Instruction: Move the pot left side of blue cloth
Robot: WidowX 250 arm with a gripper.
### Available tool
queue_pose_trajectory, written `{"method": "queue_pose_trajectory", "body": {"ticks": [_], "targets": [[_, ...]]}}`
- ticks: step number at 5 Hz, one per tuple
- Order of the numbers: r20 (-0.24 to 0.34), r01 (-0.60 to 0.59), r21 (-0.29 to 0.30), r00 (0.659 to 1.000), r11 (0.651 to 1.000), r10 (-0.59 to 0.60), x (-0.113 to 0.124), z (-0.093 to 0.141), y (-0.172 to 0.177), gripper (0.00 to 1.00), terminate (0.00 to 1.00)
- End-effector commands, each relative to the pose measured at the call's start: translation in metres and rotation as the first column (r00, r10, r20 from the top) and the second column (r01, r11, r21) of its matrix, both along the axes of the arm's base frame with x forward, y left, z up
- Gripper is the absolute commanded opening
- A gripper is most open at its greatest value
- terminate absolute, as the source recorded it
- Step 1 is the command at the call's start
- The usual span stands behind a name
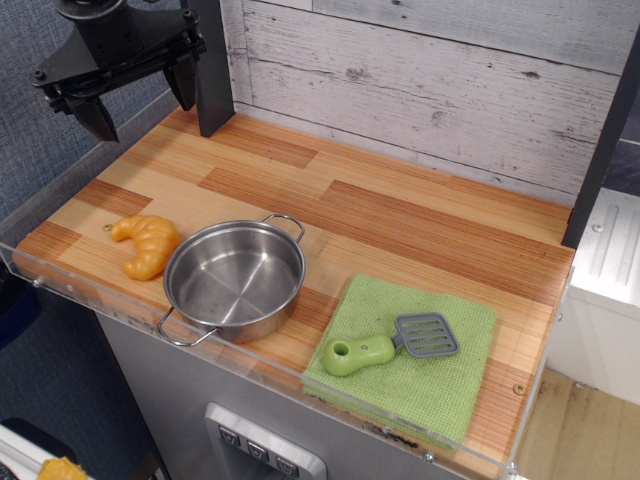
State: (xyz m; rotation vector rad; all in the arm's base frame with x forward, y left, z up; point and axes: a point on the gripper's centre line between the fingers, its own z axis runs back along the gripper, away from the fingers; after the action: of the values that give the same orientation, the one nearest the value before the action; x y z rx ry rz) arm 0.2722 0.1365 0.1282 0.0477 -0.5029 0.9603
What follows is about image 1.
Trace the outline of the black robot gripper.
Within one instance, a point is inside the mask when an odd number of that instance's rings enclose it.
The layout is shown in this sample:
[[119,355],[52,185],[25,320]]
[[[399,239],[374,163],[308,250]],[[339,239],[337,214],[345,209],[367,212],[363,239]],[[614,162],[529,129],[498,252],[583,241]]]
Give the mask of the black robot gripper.
[[72,111],[98,140],[118,142],[99,97],[158,71],[182,109],[194,107],[198,62],[206,51],[195,10],[144,10],[126,1],[55,1],[53,6],[73,27],[66,42],[36,68],[33,85],[56,113]]

